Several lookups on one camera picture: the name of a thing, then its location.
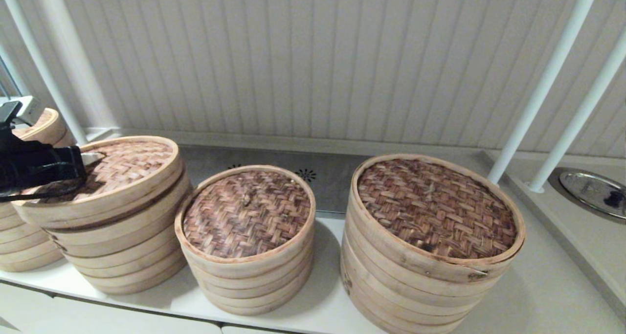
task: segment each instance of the bamboo steamer basket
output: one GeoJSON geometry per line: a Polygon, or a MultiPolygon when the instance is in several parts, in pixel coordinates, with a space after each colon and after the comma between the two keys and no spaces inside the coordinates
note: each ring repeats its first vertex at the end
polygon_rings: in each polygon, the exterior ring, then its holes
{"type": "Polygon", "coordinates": [[[174,227],[206,298],[254,315],[288,302],[308,279],[314,221],[313,191],[299,176],[250,165],[202,182],[174,227]]]}
{"type": "Polygon", "coordinates": [[[524,240],[521,212],[485,178],[429,156],[377,156],[353,175],[341,277],[355,307],[383,330],[445,334],[524,240]]]}
{"type": "Polygon", "coordinates": [[[181,260],[184,260],[181,250],[175,249],[173,252],[170,252],[165,257],[160,258],[151,265],[148,265],[147,267],[144,267],[143,269],[136,272],[130,272],[128,274],[106,278],[98,278],[86,274],[83,274],[83,277],[85,277],[85,279],[87,279],[87,281],[89,281],[91,285],[94,285],[94,287],[96,288],[127,287],[129,285],[150,280],[154,276],[161,274],[162,272],[167,270],[169,267],[172,267],[174,264],[179,263],[181,260]]]}
{"type": "MultiPolygon", "coordinates": [[[[50,108],[44,109],[35,125],[14,129],[13,134],[25,141],[38,140],[54,147],[65,147],[75,142],[59,113],[50,108]]],[[[41,228],[24,224],[8,202],[0,204],[0,254],[3,259],[0,269],[4,271],[26,271],[62,257],[41,228]]]]}
{"type": "MultiPolygon", "coordinates": [[[[178,146],[163,137],[113,138],[85,145],[81,151],[100,152],[106,157],[88,172],[85,186],[72,194],[12,202],[23,220],[45,229],[110,223],[148,207],[183,172],[178,146]]],[[[63,184],[66,182],[55,182],[38,192],[63,184]]]]}
{"type": "Polygon", "coordinates": [[[21,238],[25,238],[35,232],[41,231],[35,225],[22,224],[16,227],[12,227],[11,229],[0,231],[0,240],[2,243],[9,243],[11,241],[15,241],[21,238]]]}
{"type": "Polygon", "coordinates": [[[65,135],[61,137],[56,144],[53,144],[54,147],[67,147],[76,144],[76,139],[70,130],[65,130],[65,135]]]}
{"type": "MultiPolygon", "coordinates": [[[[90,272],[106,271],[105,269],[112,269],[115,267],[122,267],[126,265],[133,265],[136,261],[142,257],[156,251],[159,247],[167,243],[171,239],[176,239],[174,234],[174,228],[168,225],[165,229],[158,234],[143,241],[138,245],[129,247],[123,251],[116,252],[114,254],[107,254],[106,256],[98,257],[77,257],[71,254],[64,254],[65,258],[76,267],[79,271],[87,269],[84,273],[89,275],[90,272]]],[[[143,267],[135,268],[132,271],[139,271],[143,267]]],[[[123,275],[125,272],[116,273],[116,275],[123,275]]]]}
{"type": "Polygon", "coordinates": [[[179,202],[192,191],[186,173],[154,204],[122,220],[86,229],[47,230],[65,254],[97,257],[138,245],[174,222],[179,202]]]}
{"type": "Polygon", "coordinates": [[[43,243],[34,245],[33,247],[22,249],[20,251],[0,254],[0,265],[9,265],[11,263],[19,263],[27,260],[32,260],[37,256],[41,256],[42,254],[47,254],[55,250],[56,247],[53,243],[45,241],[43,243]]]}
{"type": "Polygon", "coordinates": [[[0,270],[10,272],[29,271],[47,266],[50,263],[60,260],[61,258],[63,258],[63,255],[59,252],[59,250],[53,248],[50,252],[39,254],[38,256],[25,261],[9,261],[8,263],[2,263],[0,261],[0,270]]]}
{"type": "Polygon", "coordinates": [[[0,232],[11,229],[12,227],[18,227],[22,224],[24,224],[24,221],[20,219],[15,211],[13,211],[13,214],[11,214],[10,216],[0,218],[0,232]]]}
{"type": "Polygon", "coordinates": [[[153,251],[141,254],[139,258],[127,263],[102,268],[87,268],[77,265],[74,265],[74,267],[85,276],[91,276],[94,278],[115,278],[150,267],[150,265],[153,265],[162,258],[165,258],[168,254],[172,254],[177,251],[180,251],[180,245],[178,240],[173,237],[170,238],[170,240],[165,244],[159,245],[153,251]]]}
{"type": "Polygon", "coordinates": [[[142,269],[125,276],[118,278],[108,278],[111,284],[107,285],[109,281],[97,280],[89,276],[83,276],[91,283],[91,285],[107,294],[133,294],[135,292],[145,291],[147,289],[156,287],[163,283],[163,281],[172,278],[177,272],[183,269],[186,265],[185,258],[180,251],[175,251],[170,256],[155,263],[151,267],[142,269]]]}
{"type": "Polygon", "coordinates": [[[179,203],[192,191],[176,144],[138,136],[96,142],[82,150],[105,158],[88,171],[87,183],[78,192],[22,203],[18,210],[25,211],[27,220],[39,221],[54,245],[102,292],[143,291],[170,278],[185,265],[172,223],[179,203]],[[94,212],[88,211],[90,206],[102,207],[94,212]],[[67,207],[76,211],[54,216],[67,207]],[[37,213],[46,210],[50,215],[40,218],[37,213]],[[60,225],[58,221],[75,227],[49,227],[60,225]]]}
{"type": "Polygon", "coordinates": [[[44,232],[36,231],[17,240],[0,243],[0,253],[17,252],[49,241],[44,232]]]}
{"type": "Polygon", "coordinates": [[[25,129],[14,129],[13,134],[24,141],[40,141],[43,144],[55,145],[68,132],[67,126],[59,112],[45,108],[37,122],[25,129]]]}

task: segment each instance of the cabinet door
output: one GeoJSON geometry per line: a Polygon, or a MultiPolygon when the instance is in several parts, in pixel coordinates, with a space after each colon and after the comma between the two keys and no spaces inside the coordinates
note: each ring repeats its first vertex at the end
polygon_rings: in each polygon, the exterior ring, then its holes
{"type": "Polygon", "coordinates": [[[66,298],[54,298],[56,316],[49,321],[45,334],[222,334],[217,325],[107,307],[66,298]]]}
{"type": "Polygon", "coordinates": [[[0,283],[0,317],[24,333],[37,333],[53,318],[53,308],[53,298],[46,294],[0,283]]]}
{"type": "Polygon", "coordinates": [[[224,334],[281,334],[284,332],[273,332],[269,329],[250,329],[250,328],[242,328],[235,327],[231,325],[225,325],[222,327],[222,333],[224,334]]]}

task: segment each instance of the white wall panel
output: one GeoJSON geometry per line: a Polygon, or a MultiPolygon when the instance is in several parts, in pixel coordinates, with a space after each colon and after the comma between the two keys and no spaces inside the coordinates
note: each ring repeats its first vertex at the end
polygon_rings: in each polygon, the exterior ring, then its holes
{"type": "MultiPolygon", "coordinates": [[[[29,22],[73,95],[34,0],[29,22]]],[[[499,148],[576,0],[66,0],[129,128],[499,148]]],[[[596,0],[521,148],[549,151],[626,25],[596,0]]],[[[0,40],[47,96],[0,6],[0,40]]],[[[570,152],[621,156],[624,71],[570,152]]],[[[89,105],[79,118],[101,123],[89,105]]]]}

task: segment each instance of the white pole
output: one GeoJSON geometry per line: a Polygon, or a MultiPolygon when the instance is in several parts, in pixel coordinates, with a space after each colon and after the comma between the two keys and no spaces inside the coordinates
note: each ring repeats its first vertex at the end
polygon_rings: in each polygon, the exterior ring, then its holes
{"type": "Polygon", "coordinates": [[[535,91],[530,96],[526,109],[524,109],[524,112],[521,114],[517,125],[515,125],[513,132],[507,140],[507,144],[505,144],[498,160],[492,167],[492,171],[489,173],[489,176],[487,176],[494,184],[498,184],[502,174],[511,162],[515,151],[517,151],[521,140],[524,138],[524,135],[526,135],[530,124],[532,124],[535,119],[541,104],[543,104],[550,88],[552,88],[552,84],[554,84],[554,80],[557,78],[559,71],[561,71],[565,58],[567,58],[567,55],[570,53],[570,49],[572,49],[572,45],[581,30],[582,24],[592,4],[593,0],[576,0],[574,9],[570,15],[570,20],[567,22],[567,25],[565,25],[561,39],[554,53],[550,56],[548,65],[543,71],[537,88],[535,88],[535,91]]]}
{"type": "Polygon", "coordinates": [[[103,122],[100,126],[117,126],[65,0],[40,0],[40,2],[45,19],[53,25],[50,33],[55,40],[65,70],[81,98],[81,103],[85,107],[91,107],[89,110],[92,115],[96,114],[98,120],[103,122]]]}
{"type": "Polygon", "coordinates": [[[18,27],[20,35],[22,35],[22,39],[24,40],[26,48],[33,57],[33,62],[35,63],[35,66],[37,66],[37,69],[41,74],[41,78],[45,83],[45,86],[47,86],[47,89],[50,91],[50,94],[52,95],[56,106],[59,108],[59,111],[63,115],[63,118],[65,119],[65,122],[69,127],[69,130],[72,132],[72,135],[74,135],[74,138],[76,138],[76,142],[78,142],[78,144],[80,145],[87,143],[87,138],[85,138],[85,132],[83,131],[83,128],[78,122],[78,119],[74,115],[72,109],[69,107],[67,102],[65,102],[65,98],[57,87],[49,68],[47,68],[47,64],[45,64],[43,55],[41,55],[39,46],[37,45],[37,42],[35,42],[33,33],[28,26],[28,22],[24,16],[22,7],[20,7],[20,4],[18,3],[18,0],[4,1],[9,8],[11,16],[13,16],[13,20],[15,20],[15,24],[18,27]]]}
{"type": "Polygon", "coordinates": [[[531,191],[543,191],[543,183],[548,179],[559,161],[561,161],[561,158],[563,158],[563,155],[565,155],[567,149],[570,148],[574,138],[576,138],[583,125],[585,125],[586,120],[589,118],[589,115],[591,115],[593,109],[602,98],[604,91],[606,91],[606,88],[613,79],[613,76],[617,73],[617,70],[619,69],[624,58],[626,58],[626,29],[622,31],[622,35],[617,41],[615,48],[608,56],[606,62],[604,62],[602,70],[595,79],[595,82],[593,82],[591,90],[577,109],[576,114],[574,114],[570,124],[567,125],[563,135],[559,138],[559,141],[550,152],[550,155],[537,172],[533,181],[530,183],[529,187],[531,191]]]}
{"type": "Polygon", "coordinates": [[[9,75],[9,78],[11,78],[11,83],[13,84],[15,90],[18,92],[18,95],[29,95],[28,89],[26,88],[26,85],[24,84],[20,73],[17,71],[15,64],[13,64],[11,58],[9,57],[9,54],[2,45],[0,45],[0,62],[4,71],[9,75]]]}

